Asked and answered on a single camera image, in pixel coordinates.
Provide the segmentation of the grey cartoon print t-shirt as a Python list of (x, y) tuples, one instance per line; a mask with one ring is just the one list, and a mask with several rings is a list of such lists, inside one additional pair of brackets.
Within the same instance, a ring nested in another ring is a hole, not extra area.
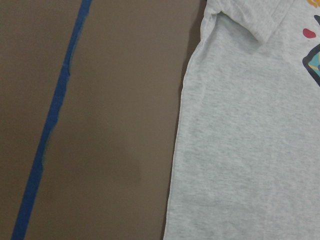
[(319, 239), (319, 1), (207, 1), (163, 237)]

